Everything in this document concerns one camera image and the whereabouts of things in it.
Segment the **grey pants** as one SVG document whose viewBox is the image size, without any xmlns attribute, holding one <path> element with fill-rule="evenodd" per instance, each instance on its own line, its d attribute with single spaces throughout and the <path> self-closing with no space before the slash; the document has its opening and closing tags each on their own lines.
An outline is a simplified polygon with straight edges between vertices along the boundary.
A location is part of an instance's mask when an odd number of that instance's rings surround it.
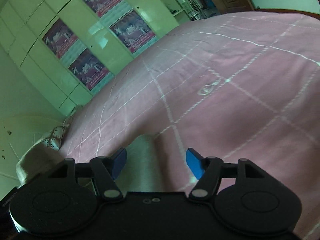
<svg viewBox="0 0 320 240">
<path fill-rule="evenodd" d="M 126 164 L 116 179 L 121 192 L 162 192 L 164 186 L 153 137 L 148 134 L 138 136 L 126 151 Z M 47 147 L 44 141 L 38 141 L 16 165 L 20 184 L 27 184 L 37 175 L 46 173 L 63 159 L 58 151 Z"/>
</svg>

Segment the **white patterned pillow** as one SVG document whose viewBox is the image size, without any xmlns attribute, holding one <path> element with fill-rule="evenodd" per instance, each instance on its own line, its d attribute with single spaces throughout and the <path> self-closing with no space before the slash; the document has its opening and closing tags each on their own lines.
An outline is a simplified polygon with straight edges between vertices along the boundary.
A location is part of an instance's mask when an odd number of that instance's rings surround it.
<svg viewBox="0 0 320 240">
<path fill-rule="evenodd" d="M 51 150 L 58 151 L 62 146 L 64 136 L 66 135 L 69 126 L 69 123 L 64 122 L 63 124 L 54 127 L 49 132 L 44 133 L 37 143 L 41 143 Z"/>
</svg>

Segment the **pink checked bed sheet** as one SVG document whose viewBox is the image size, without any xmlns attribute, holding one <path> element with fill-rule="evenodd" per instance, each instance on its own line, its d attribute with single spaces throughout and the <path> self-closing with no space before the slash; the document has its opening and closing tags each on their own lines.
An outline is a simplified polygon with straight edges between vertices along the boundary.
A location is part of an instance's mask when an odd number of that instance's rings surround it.
<svg viewBox="0 0 320 240">
<path fill-rule="evenodd" d="M 239 12 L 188 22 L 128 64 L 76 115 L 61 153 L 86 162 L 155 136 L 168 191 L 189 191 L 188 148 L 247 158 L 303 205 L 319 239 L 319 20 Z"/>
</svg>

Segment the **white wardrobe with posters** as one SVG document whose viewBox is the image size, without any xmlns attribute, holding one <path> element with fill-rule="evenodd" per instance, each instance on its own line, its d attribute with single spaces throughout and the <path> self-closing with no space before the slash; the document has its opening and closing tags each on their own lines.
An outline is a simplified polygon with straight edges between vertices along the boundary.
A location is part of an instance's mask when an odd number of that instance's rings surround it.
<svg viewBox="0 0 320 240">
<path fill-rule="evenodd" d="M 180 23 L 162 0 L 1 0 L 1 48 L 67 115 Z"/>
</svg>

